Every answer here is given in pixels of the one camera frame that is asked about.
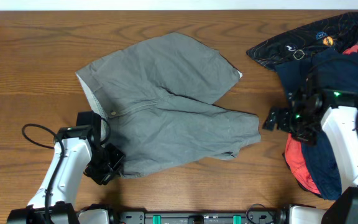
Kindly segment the grey shorts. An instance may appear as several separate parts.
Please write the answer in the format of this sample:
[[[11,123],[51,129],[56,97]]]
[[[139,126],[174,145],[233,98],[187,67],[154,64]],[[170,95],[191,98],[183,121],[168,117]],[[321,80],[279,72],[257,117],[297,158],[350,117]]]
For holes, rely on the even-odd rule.
[[[109,122],[109,143],[125,155],[125,179],[205,157],[230,160],[261,140],[256,115],[216,106],[241,72],[187,35],[139,42],[76,76],[91,109]]]

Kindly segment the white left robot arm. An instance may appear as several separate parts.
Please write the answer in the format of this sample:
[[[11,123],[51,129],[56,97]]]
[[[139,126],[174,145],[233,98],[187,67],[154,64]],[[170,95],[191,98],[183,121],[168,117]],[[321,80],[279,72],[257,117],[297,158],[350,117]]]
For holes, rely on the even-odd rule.
[[[75,211],[83,176],[106,185],[119,175],[124,153],[109,143],[108,121],[94,111],[80,112],[74,127],[53,134],[53,159],[37,193],[25,208],[12,210],[8,223],[119,223],[108,205],[92,204]]]

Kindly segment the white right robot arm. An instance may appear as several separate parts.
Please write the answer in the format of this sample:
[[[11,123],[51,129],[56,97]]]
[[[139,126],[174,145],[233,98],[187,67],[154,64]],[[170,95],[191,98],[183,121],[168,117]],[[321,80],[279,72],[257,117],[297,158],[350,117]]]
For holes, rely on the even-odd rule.
[[[341,196],[327,210],[290,205],[279,223],[358,223],[358,95],[335,90],[309,74],[287,108],[270,109],[263,129],[279,129],[308,144],[324,132],[341,178]]]

